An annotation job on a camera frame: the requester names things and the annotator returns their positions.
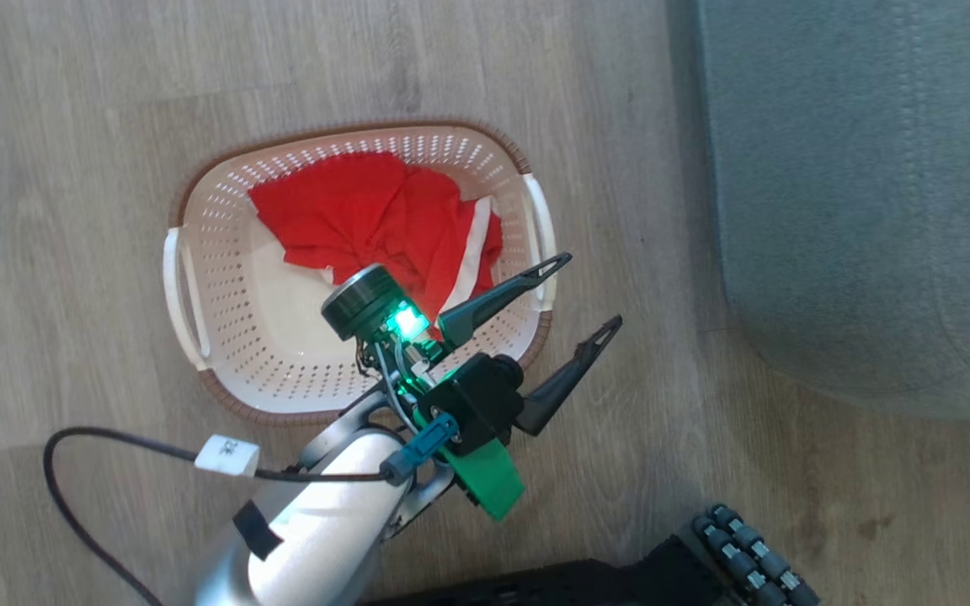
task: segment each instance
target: beige basket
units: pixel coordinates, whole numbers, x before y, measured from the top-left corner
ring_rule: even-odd
[[[463,199],[495,196],[504,251],[497,281],[556,253],[549,208],[526,157],[481,124],[380,124],[315,133],[239,150],[213,162],[182,199],[164,244],[167,310],[205,386],[260,423],[315,422],[354,401],[375,379],[359,375],[354,343],[320,316],[332,291],[319,273],[282,261],[284,248],[246,195],[274,179],[342,153],[389,151],[452,177]],[[555,280],[496,315],[441,367],[476,352],[530,364],[549,333]]]

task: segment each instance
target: red cloth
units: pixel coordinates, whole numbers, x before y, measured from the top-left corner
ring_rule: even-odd
[[[314,162],[249,190],[258,218],[286,249],[284,260],[334,269],[342,284],[381,263],[434,321],[461,271],[474,203],[455,181],[390,153],[354,153]],[[472,295],[493,287],[502,248],[500,219],[489,215]]]

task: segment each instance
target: white handle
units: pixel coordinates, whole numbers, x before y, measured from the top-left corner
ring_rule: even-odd
[[[552,215],[549,214],[546,195],[541,191],[541,185],[534,178],[534,173],[523,175],[523,183],[526,184],[526,192],[534,211],[534,222],[536,223],[536,234],[534,235],[538,237],[538,242],[536,243],[536,250],[531,249],[530,255],[534,265],[537,265],[546,258],[556,256],[556,232],[553,230]],[[536,289],[536,296],[538,296],[538,311],[551,311],[553,301],[556,299],[556,279],[546,280],[545,284]]]
[[[163,292],[167,296],[167,313],[170,314],[170,325],[174,327],[174,336],[178,338],[178,345],[181,345],[185,352],[185,357],[193,362],[193,366],[199,371],[208,369],[208,362],[205,356],[208,352],[208,337],[200,323],[199,308],[196,305],[196,288],[193,284],[188,284],[189,299],[194,302],[193,321],[196,323],[196,334],[189,330],[189,324],[185,319],[185,304],[182,302],[181,284],[182,280],[178,277],[178,255],[179,248],[179,228],[172,227],[167,230],[167,239],[163,242]],[[184,259],[186,273],[191,274],[189,258]],[[193,276],[186,275],[186,280],[192,283]]]

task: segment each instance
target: green bracket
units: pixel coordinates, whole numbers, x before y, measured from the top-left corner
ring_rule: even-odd
[[[419,411],[414,411],[414,421],[420,427],[427,425]],[[526,491],[515,462],[500,440],[493,439],[467,456],[454,456],[446,446],[440,453],[477,505],[497,521],[511,511]]]

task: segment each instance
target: brown basket rim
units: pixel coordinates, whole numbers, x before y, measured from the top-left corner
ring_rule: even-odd
[[[504,152],[507,152],[508,157],[514,162],[515,169],[519,170],[520,175],[526,175],[530,173],[530,162],[527,160],[526,154],[519,149],[519,146],[515,145],[515,141],[507,134],[504,134],[499,128],[492,126],[488,123],[482,122],[481,120],[463,120],[463,119],[436,119],[436,120],[378,120],[378,122],[354,122],[346,123],[338,126],[332,126],[328,128],[321,128],[320,130],[307,130],[301,131],[301,133],[295,133],[292,135],[287,135],[285,137],[278,137],[274,139],[266,139],[266,141],[261,141],[257,143],[250,143],[246,146],[238,146],[237,148],[231,149],[230,151],[224,152],[219,155],[219,157],[213,158],[210,162],[206,162],[201,166],[199,172],[197,172],[185,185],[184,191],[178,196],[178,203],[176,208],[170,217],[170,227],[181,227],[185,222],[185,206],[189,203],[189,196],[193,193],[193,189],[196,189],[197,184],[200,183],[201,179],[204,179],[208,173],[211,172],[213,168],[219,166],[223,162],[232,160],[234,157],[239,157],[239,155],[251,153],[254,151],[263,150],[266,148],[273,148],[273,146],[282,146],[285,143],[292,143],[296,141],[304,141],[305,139],[316,139],[319,137],[328,137],[330,135],[343,135],[347,133],[354,133],[358,130],[380,130],[381,128],[402,128],[402,127],[415,127],[415,126],[453,126],[459,128],[468,128],[468,130],[476,130],[477,133],[481,133],[493,141],[496,141],[497,145],[500,145]],[[542,311],[541,315],[538,317],[538,327],[534,333],[534,338],[530,341],[530,346],[526,349],[526,353],[519,359],[519,364],[522,365],[524,369],[529,368],[529,365],[534,364],[534,360],[541,353],[541,350],[546,344],[546,339],[549,338],[549,332],[552,329],[552,311]],[[301,412],[301,413],[273,413],[255,409],[255,407],[249,406],[246,402],[242,402],[223,385],[216,376],[214,369],[203,369],[199,372],[200,382],[204,384],[204,387],[217,399],[227,410],[232,413],[246,419],[246,421],[258,423],[258,425],[267,425],[274,427],[295,427],[301,425],[312,425],[312,423],[320,422],[332,422],[335,418],[338,418],[339,411],[325,411],[325,412]]]

